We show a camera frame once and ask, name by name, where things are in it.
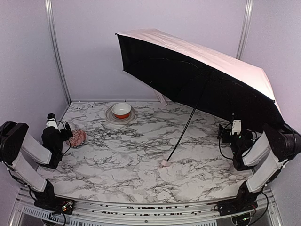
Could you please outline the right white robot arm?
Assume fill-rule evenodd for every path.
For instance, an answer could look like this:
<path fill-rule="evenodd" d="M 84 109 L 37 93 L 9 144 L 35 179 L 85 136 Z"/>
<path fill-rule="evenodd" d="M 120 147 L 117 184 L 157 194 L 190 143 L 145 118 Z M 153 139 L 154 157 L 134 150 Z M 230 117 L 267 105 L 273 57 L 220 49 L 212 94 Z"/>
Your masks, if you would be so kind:
<path fill-rule="evenodd" d="M 218 126 L 218 142 L 230 144 L 230 157 L 237 171 L 252 170 L 261 166 L 241 184 L 235 199 L 231 201 L 240 209 L 255 202 L 264 187 L 273 181 L 285 165 L 301 152 L 301 135 L 288 124 L 280 127 L 263 125 L 263 133 L 241 129 L 240 121 L 234 121 L 232 128 Z"/>

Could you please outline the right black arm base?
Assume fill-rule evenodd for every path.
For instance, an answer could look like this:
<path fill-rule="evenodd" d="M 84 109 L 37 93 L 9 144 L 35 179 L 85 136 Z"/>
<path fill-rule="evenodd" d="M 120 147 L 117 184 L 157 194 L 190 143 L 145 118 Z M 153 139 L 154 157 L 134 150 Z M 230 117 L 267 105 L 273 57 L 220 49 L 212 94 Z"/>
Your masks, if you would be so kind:
<path fill-rule="evenodd" d="M 241 204 L 237 203 L 235 199 L 229 199 L 224 201 L 218 201 L 214 207 L 215 211 L 218 211 L 220 216 L 226 216 L 230 214 L 236 214 L 248 210 L 255 210 L 258 207 L 257 202 Z"/>

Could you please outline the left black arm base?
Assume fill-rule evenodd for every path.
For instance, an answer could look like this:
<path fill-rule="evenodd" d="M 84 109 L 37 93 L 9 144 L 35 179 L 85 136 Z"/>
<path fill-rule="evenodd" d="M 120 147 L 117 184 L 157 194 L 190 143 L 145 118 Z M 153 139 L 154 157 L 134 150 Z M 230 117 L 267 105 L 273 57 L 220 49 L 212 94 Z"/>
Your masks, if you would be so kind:
<path fill-rule="evenodd" d="M 63 198 L 59 198 L 59 201 L 54 203 L 46 203 L 41 201 L 34 202 L 34 206 L 36 207 L 56 211 L 59 213 L 64 213 L 67 215 L 71 215 L 73 213 L 74 204 L 74 200 L 67 200 Z"/>

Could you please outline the pink and black umbrella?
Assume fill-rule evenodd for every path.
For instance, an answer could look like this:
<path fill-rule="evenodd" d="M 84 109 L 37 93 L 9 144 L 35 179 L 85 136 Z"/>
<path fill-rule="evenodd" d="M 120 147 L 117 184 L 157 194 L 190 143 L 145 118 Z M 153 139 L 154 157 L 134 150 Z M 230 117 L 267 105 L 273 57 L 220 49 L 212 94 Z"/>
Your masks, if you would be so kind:
<path fill-rule="evenodd" d="M 259 133 L 265 123 L 284 123 L 261 68 L 157 29 L 117 38 L 123 70 L 170 100 Z"/>

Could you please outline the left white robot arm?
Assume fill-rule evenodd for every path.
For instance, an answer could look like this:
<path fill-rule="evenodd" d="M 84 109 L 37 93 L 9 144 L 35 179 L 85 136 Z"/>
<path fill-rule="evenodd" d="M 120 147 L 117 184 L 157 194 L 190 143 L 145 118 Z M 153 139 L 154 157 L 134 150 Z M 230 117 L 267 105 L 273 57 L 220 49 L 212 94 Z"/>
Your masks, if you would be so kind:
<path fill-rule="evenodd" d="M 52 183 L 43 178 L 24 158 L 27 153 L 37 164 L 55 169 L 63 158 L 63 144 L 73 133 L 68 123 L 59 129 L 56 121 L 50 120 L 42 133 L 39 143 L 30 133 L 26 123 L 7 121 L 0 127 L 0 160 L 18 182 L 26 185 L 35 195 L 35 202 L 56 207 L 69 202 L 57 197 Z"/>

